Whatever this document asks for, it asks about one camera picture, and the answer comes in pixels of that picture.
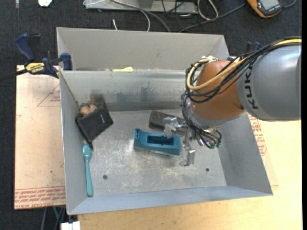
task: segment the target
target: small brown object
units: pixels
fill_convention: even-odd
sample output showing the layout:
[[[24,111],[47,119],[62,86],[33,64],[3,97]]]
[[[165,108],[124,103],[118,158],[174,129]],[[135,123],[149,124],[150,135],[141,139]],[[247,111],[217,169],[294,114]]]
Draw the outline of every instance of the small brown object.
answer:
[[[83,107],[81,107],[81,109],[80,109],[80,114],[81,114],[82,116],[86,116],[86,115],[89,114],[89,110],[90,110],[90,108],[89,108],[88,106],[83,106]]]
[[[91,104],[91,105],[90,105],[90,108],[89,108],[89,110],[88,110],[88,114],[90,114],[91,112],[93,112],[93,111],[96,110],[96,109],[97,109],[97,106]]]

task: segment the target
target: table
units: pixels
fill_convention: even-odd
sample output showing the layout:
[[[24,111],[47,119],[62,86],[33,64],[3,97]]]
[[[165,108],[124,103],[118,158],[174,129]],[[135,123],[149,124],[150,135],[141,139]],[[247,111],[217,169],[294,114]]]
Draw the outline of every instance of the table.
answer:
[[[65,204],[58,81],[29,74],[17,79],[15,186],[23,188],[15,188],[15,209]],[[302,229],[301,122],[258,123],[254,128],[260,128],[265,139],[267,149],[260,152],[273,196],[83,214],[78,215],[82,230]],[[37,146],[27,146],[21,131]],[[46,133],[43,143],[32,138],[40,132]]]

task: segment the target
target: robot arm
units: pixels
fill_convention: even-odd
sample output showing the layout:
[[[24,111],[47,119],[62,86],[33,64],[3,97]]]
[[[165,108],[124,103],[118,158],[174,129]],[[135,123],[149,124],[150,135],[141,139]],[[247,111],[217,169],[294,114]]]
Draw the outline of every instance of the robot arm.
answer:
[[[301,118],[301,38],[282,39],[232,60],[202,57],[186,73],[182,114],[190,133],[209,148],[221,143],[223,123],[247,112],[264,121]]]

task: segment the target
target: black carpet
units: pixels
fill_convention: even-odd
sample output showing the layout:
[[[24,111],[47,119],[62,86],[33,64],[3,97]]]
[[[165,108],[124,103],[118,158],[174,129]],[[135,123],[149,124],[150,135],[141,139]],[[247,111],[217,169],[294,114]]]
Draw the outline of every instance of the black carpet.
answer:
[[[282,0],[290,4],[293,0]],[[244,0],[214,0],[219,14],[240,6]],[[83,0],[53,0],[48,8],[42,8],[37,0],[0,0],[0,77],[14,73],[17,64],[25,63],[25,58],[17,51],[14,41],[24,33],[41,34],[41,55],[50,51],[51,58],[57,57],[57,27],[114,29],[115,19],[119,30],[145,31],[146,18],[139,11],[89,11]],[[168,18],[156,13],[172,32],[191,25],[188,19]],[[161,23],[150,16],[151,31],[165,32]],[[302,34],[302,0],[278,15],[263,19],[247,5],[238,11],[203,26],[194,27],[185,33],[224,35],[230,55],[245,52],[247,41],[259,42],[263,46],[277,39]],[[36,230],[40,229],[44,209],[13,209],[14,189],[14,137],[15,137],[15,93],[16,79],[0,82],[0,229]],[[46,228],[53,229],[56,218],[48,208]]]

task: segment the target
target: yellow object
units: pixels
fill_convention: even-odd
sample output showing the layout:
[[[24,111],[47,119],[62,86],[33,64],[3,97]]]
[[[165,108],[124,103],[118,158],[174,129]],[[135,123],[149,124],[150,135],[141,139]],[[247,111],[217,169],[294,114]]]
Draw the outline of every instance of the yellow object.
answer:
[[[127,71],[133,71],[132,67],[126,67],[124,69],[114,69],[113,71],[123,71],[123,72],[127,72]]]

